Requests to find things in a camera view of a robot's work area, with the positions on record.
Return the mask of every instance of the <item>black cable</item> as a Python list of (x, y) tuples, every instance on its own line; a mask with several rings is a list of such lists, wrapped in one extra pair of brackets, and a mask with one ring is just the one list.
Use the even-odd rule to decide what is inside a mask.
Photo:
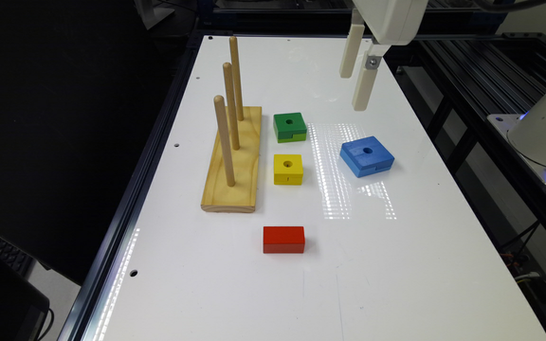
[(49, 332), (49, 330), (52, 328), (52, 325), (54, 324), (54, 311), (51, 309), (51, 308), (47, 308), (51, 314), (52, 314), (52, 317), (49, 319), (49, 324), (47, 325), (47, 328), (45, 328), (45, 332), (39, 336), (39, 338), (37, 339), (37, 341), (42, 341), (42, 339), (44, 338), (44, 336), (47, 335), (47, 333)]
[(526, 233), (530, 232), (532, 229), (534, 228), (537, 228), (538, 226), (538, 221), (535, 221), (533, 222), (530, 226), (528, 226), (528, 228), (526, 228), (525, 230), (521, 231), (521, 233), (519, 233), (515, 238), (512, 238), (511, 241), (509, 242), (506, 242), (504, 243), (503, 245), (500, 246), (500, 250), (501, 251), (504, 251), (504, 249), (507, 247), (507, 246), (510, 246), (510, 245), (513, 245), (514, 242), (517, 242), (519, 239), (521, 239), (521, 237), (525, 236)]
[(515, 4), (494, 5), (486, 0), (473, 0), (473, 3), (480, 9), (490, 13), (509, 13), (512, 11), (531, 9), (536, 6), (546, 4), (546, 0), (528, 0)]
[(193, 13), (197, 13), (197, 10), (196, 10), (196, 9), (192, 9), (192, 8), (187, 7), (187, 6), (178, 5), (178, 4), (172, 3), (172, 2), (170, 2), (170, 1), (165, 1), (165, 0), (157, 0), (157, 1), (159, 2), (158, 6), (161, 5), (161, 4), (168, 4), (168, 5), (180, 7), (180, 8), (182, 8), (182, 9), (190, 10), (190, 11), (193, 12)]
[(530, 241), (530, 239), (532, 238), (532, 236), (535, 234), (535, 232), (537, 232), (537, 228), (540, 226), (540, 224), (537, 222), (537, 227), (536, 228), (533, 228), (532, 229), (532, 232), (530, 232), (530, 234), (528, 235), (528, 238), (526, 238), (526, 241), (521, 245), (521, 247), (519, 248), (519, 251), (518, 253), (513, 257), (514, 260), (517, 260), (519, 255), (521, 254), (521, 251), (523, 251), (524, 247), (526, 247), (526, 244)]

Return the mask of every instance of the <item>red block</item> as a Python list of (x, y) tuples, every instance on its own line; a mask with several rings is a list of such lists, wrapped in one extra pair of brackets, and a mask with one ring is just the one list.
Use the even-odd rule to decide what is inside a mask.
[(265, 226), (264, 253), (304, 253), (304, 227)]

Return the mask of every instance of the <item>wooden peg board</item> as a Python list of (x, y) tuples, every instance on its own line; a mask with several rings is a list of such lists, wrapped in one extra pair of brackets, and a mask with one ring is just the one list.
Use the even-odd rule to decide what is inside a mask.
[(262, 107), (244, 107), (244, 120), (238, 122), (240, 149), (231, 150), (235, 172), (233, 187), (227, 186), (220, 135), (216, 134), (201, 200), (201, 208), (206, 212), (251, 213), (256, 209), (262, 116)]

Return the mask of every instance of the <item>wooden peg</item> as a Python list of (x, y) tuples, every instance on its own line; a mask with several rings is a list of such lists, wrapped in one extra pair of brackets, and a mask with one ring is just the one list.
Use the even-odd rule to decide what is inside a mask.
[(235, 104), (237, 104), (237, 119), (244, 120), (244, 100), (242, 99), (242, 78), (239, 73), (239, 48), (237, 38), (228, 39), (231, 45), (231, 63), (233, 64), (233, 85), (235, 86)]
[(227, 90), (228, 123), (231, 129), (231, 146), (234, 151), (239, 150), (239, 134), (237, 133), (237, 117), (235, 116), (235, 97), (233, 96), (233, 77), (230, 63), (223, 64), (225, 74), (225, 89)]
[(227, 113), (225, 113), (225, 99), (218, 95), (214, 97), (214, 109), (216, 110), (216, 120), (218, 121), (218, 134), (220, 135), (220, 147), (223, 151), (223, 163), (225, 164), (225, 175), (227, 176), (227, 185), (235, 186), (235, 174), (233, 172), (233, 159), (231, 157), (231, 147), (228, 143)]

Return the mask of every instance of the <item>white table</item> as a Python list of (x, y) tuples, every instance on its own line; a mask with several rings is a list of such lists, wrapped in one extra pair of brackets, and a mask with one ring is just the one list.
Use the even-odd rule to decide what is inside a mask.
[[(204, 40), (96, 339), (546, 340), (385, 64), (353, 111), (343, 46), (239, 38), (259, 189), (256, 212), (227, 214), (200, 209), (230, 62), (228, 37)], [(291, 112), (307, 140), (278, 144), (273, 115)], [(370, 135), (395, 163), (358, 179), (340, 145)], [(302, 186), (273, 185), (276, 153), (302, 155)], [(304, 254), (263, 254), (266, 225), (304, 226)]]

